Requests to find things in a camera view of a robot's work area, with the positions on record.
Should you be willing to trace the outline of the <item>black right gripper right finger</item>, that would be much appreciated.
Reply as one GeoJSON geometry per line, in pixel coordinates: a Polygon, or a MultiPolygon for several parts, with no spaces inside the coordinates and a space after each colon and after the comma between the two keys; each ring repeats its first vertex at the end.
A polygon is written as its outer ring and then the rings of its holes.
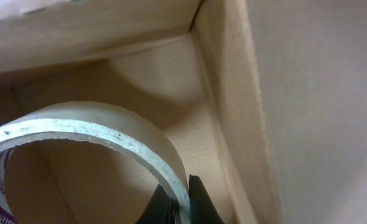
{"type": "Polygon", "coordinates": [[[189,197],[191,224],[225,224],[197,175],[189,177],[189,197]]]}

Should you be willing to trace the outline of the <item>white tape roll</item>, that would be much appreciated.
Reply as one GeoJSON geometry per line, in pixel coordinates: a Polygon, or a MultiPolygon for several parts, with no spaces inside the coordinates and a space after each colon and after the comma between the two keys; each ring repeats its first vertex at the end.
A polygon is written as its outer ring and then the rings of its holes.
{"type": "Polygon", "coordinates": [[[47,106],[0,126],[0,152],[47,139],[91,142],[134,159],[175,200],[178,223],[190,223],[183,162],[174,145],[150,121],[120,106],[71,101],[47,106]]]}

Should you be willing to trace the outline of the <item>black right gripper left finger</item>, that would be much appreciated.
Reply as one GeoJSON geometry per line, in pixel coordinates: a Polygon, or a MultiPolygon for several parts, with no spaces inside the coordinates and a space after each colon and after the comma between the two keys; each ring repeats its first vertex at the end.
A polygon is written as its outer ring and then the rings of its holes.
{"type": "Polygon", "coordinates": [[[175,224],[174,200],[160,184],[135,224],[175,224]]]}

